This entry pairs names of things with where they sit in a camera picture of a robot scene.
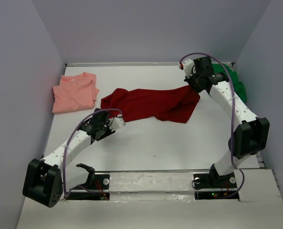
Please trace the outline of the dark red t shirt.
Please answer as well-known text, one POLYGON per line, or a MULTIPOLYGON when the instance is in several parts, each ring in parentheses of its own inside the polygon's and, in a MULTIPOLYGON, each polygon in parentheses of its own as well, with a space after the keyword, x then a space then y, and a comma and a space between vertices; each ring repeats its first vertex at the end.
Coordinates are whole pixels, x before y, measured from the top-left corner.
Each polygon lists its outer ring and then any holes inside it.
POLYGON ((117 108, 125 122, 155 117, 160 121, 187 123, 200 96, 190 86, 172 90, 117 88, 101 99, 101 108, 117 108))

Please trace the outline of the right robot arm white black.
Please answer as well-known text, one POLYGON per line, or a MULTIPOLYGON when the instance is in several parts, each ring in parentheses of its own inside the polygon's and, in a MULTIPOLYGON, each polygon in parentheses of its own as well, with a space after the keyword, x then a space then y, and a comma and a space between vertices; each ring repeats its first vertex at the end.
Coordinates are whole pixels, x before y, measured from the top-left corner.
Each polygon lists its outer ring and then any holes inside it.
POLYGON ((266 148, 270 123, 245 105, 234 91, 229 72, 215 71, 210 57, 186 59, 180 67, 185 72, 185 82, 197 93, 206 91, 231 120, 229 150, 210 170, 214 178, 229 175, 245 159, 266 148))

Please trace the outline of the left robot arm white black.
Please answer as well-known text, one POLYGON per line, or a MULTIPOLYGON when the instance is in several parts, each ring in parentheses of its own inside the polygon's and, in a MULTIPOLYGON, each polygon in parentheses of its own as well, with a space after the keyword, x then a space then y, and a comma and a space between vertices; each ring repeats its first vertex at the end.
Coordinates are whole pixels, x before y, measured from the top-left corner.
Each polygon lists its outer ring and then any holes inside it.
POLYGON ((111 109, 97 108, 52 153, 42 159, 33 159, 27 167, 22 194, 49 208, 55 206, 61 197, 68 198, 75 188, 98 194, 100 199, 107 199, 93 167, 79 163, 75 166, 73 175, 67 174, 66 168, 95 141, 115 132, 111 127, 114 121, 110 118, 110 113, 111 109))

